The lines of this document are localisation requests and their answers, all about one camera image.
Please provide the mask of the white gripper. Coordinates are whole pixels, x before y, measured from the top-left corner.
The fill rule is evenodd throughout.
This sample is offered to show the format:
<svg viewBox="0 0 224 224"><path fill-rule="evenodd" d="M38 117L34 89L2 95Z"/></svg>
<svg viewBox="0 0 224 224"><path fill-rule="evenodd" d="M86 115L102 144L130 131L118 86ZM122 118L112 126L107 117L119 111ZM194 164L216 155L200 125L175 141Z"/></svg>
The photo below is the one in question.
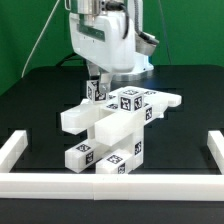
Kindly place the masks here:
<svg viewBox="0 0 224 224"><path fill-rule="evenodd" d="M133 22L124 11L109 11L96 16L91 26L84 23L83 15L70 13L69 23L74 52L89 60L89 77L99 79L99 91L109 93L111 73L127 73L135 66ZM100 73L98 66L107 72Z"/></svg>

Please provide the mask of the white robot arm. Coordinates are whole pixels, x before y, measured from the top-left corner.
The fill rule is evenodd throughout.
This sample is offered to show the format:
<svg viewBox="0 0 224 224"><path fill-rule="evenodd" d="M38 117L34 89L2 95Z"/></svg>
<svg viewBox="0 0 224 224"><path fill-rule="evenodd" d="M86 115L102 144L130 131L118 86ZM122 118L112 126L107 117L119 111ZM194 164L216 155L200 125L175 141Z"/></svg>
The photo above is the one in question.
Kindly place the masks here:
<svg viewBox="0 0 224 224"><path fill-rule="evenodd" d="M142 0L65 0L73 50L102 93L114 76L139 74L158 44L142 31Z"/></svg>

